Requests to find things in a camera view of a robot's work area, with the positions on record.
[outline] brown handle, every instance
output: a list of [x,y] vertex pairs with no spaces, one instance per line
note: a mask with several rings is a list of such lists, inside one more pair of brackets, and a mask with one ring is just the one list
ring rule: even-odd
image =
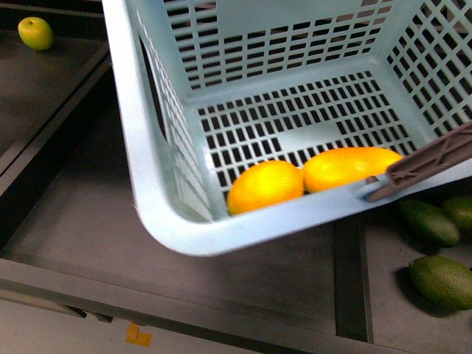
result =
[[470,158],[472,120],[392,164],[386,171],[389,184],[366,199],[378,201]]

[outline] light blue basket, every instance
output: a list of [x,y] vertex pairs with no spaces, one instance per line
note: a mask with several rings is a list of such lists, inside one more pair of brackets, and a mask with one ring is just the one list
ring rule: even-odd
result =
[[248,167],[345,146],[407,155],[472,117],[472,1],[103,0],[131,182],[153,237],[213,255],[375,203],[360,181],[230,217]]

